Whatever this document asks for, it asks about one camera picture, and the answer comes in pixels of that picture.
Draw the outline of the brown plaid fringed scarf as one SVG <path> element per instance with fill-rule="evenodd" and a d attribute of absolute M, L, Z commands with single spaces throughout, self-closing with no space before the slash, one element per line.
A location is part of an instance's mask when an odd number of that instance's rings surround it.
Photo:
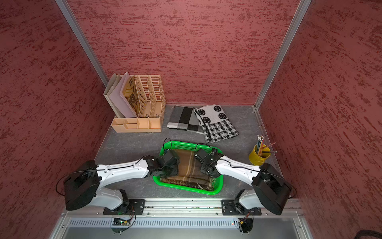
<path fill-rule="evenodd" d="M 213 191 L 212 179 L 201 173 L 201 163 L 195 158 L 195 152 L 184 149 L 174 149 L 180 158 L 178 175 L 161 178 L 167 184 L 180 185 L 190 188 Z"/>

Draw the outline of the black white smiley scarf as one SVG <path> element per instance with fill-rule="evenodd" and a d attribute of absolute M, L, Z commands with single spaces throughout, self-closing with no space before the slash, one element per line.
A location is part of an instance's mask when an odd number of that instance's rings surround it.
<path fill-rule="evenodd" d="M 220 105 L 207 105 L 194 109 L 194 113 L 205 133 L 207 143 L 215 143 L 239 135 Z"/>

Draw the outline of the grey black checked scarf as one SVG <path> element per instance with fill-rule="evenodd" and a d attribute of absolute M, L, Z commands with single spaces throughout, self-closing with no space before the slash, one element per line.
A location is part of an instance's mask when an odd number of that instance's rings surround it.
<path fill-rule="evenodd" d="M 205 134 L 194 109 L 190 107 L 174 106 L 167 127 L 169 129 Z"/>

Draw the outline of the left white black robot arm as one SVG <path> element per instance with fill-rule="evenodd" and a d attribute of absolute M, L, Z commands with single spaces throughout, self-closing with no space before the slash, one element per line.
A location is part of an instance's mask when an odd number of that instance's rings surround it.
<path fill-rule="evenodd" d="M 65 208 L 75 211 L 85 206 L 95 206 L 119 215 L 132 214 L 125 190 L 111 190 L 107 186 L 129 179 L 176 176 L 179 163 L 180 157 L 170 149 L 159 157 L 145 155 L 127 163 L 104 165 L 87 161 L 62 179 Z"/>

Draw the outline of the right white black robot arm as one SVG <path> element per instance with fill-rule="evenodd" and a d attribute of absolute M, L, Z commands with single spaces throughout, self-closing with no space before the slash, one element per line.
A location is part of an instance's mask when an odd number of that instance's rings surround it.
<path fill-rule="evenodd" d="M 198 149 L 195 159 L 201 163 L 201 173 L 211 178 L 229 176 L 252 187 L 251 190 L 240 190 L 231 203 L 222 203 L 224 213 L 251 215 L 255 208 L 265 208 L 280 216 L 287 201 L 297 194 L 297 190 L 268 163 L 261 166 L 244 164 L 215 148 L 210 153 Z"/>

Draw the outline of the green plastic basket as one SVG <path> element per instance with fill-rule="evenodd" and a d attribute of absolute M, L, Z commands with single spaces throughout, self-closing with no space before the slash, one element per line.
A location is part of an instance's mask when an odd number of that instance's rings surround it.
<path fill-rule="evenodd" d="M 211 153 L 213 150 L 213 147 L 205 144 L 194 144 L 194 143 L 188 143 L 188 142 L 180 142 L 180 141 L 169 141 L 167 143 L 164 143 L 160 155 L 162 156 L 165 152 L 166 149 L 174 150 L 174 149 L 184 149 L 184 150 L 190 150 L 195 152 L 195 155 L 199 149 L 204 149 L 207 153 Z M 163 183 L 160 181 L 161 177 L 153 177 L 154 182 L 163 187 L 169 187 L 169 188 L 174 188 L 174 189 L 180 189 L 180 190 L 185 190 L 185 191 L 190 191 L 190 192 L 195 192 L 195 193 L 201 193 L 201 194 L 206 194 L 206 195 L 216 195 L 218 194 L 222 188 L 223 188 L 223 183 L 224 179 L 223 176 L 219 176 L 218 178 L 212 178 L 212 185 L 213 185 L 213 191 L 205 191 L 201 189 L 196 189 L 196 188 L 190 188 L 190 187 L 185 187 L 185 186 L 180 186 L 180 185 L 173 185 L 173 184 L 167 184 Z"/>

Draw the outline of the yellow pencil cup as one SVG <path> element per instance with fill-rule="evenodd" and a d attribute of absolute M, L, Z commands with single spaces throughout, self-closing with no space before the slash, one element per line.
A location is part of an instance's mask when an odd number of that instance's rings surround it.
<path fill-rule="evenodd" d="M 249 154 L 248 158 L 249 158 L 249 161 L 255 165 L 255 166 L 261 166 L 263 165 L 266 160 L 271 156 L 271 153 L 270 153 L 270 149 L 264 145 L 263 146 L 263 149 L 262 149 L 262 154 L 259 155 L 257 153 L 257 146 L 255 146 L 253 148 L 253 150 L 251 151 L 251 153 Z"/>

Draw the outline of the lilac folder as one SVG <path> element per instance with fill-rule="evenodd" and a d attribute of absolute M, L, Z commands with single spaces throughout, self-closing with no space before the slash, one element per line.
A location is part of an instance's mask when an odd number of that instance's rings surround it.
<path fill-rule="evenodd" d="M 118 116 L 119 118 L 136 118 L 136 111 L 133 109 L 131 104 L 128 102 L 128 99 L 124 96 L 124 93 L 122 92 L 123 87 L 126 85 L 126 83 L 128 83 L 130 74 L 126 72 L 123 76 L 120 77 L 121 78 L 118 83 L 116 83 L 116 80 L 114 81 L 114 84 L 107 93 L 107 96 L 109 97 L 115 108 L 118 109 L 121 113 L 121 116 Z"/>

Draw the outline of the beige wooden file organizer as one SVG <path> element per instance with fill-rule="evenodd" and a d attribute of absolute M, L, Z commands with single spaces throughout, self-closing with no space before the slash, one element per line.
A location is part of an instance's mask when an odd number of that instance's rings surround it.
<path fill-rule="evenodd" d="M 161 132 L 164 121 L 166 99 L 160 75 L 130 75 L 135 84 L 140 101 L 139 116 L 119 118 L 116 116 L 111 127 L 117 133 Z M 113 75 L 116 83 L 120 76 Z"/>

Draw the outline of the brown patterned book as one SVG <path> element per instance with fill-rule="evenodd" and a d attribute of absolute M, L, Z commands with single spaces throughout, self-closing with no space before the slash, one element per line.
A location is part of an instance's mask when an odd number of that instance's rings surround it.
<path fill-rule="evenodd" d="M 130 76 L 127 78 L 123 88 L 122 88 L 122 94 L 131 106 L 131 108 L 134 110 L 137 116 L 139 116 L 140 111 L 140 101 L 138 96 L 137 87 L 135 84 L 135 78 L 133 76 Z"/>

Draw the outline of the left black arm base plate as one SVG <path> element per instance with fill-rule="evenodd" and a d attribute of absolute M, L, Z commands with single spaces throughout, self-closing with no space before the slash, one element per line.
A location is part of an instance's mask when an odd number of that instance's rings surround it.
<path fill-rule="evenodd" d="M 107 216 L 141 216 L 145 208 L 146 200 L 144 199 L 131 199 L 129 200 L 129 205 L 122 204 L 114 210 L 104 208 L 103 215 Z"/>

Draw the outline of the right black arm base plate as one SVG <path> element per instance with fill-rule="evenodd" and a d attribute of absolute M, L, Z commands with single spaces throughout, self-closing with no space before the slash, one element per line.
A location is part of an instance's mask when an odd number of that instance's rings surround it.
<path fill-rule="evenodd" d="M 224 216 L 261 216 L 260 208 L 245 209 L 235 200 L 221 200 L 222 214 Z"/>

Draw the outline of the aluminium front rail frame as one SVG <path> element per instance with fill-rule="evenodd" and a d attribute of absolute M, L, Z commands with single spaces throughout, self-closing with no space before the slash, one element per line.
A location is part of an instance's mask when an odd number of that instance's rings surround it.
<path fill-rule="evenodd" d="M 311 239 L 297 199 L 287 202 L 280 216 L 261 208 L 258 216 L 224 215 L 221 199 L 147 198 L 142 214 L 126 216 L 132 223 L 118 226 L 115 216 L 87 207 L 64 212 L 52 239 Z"/>

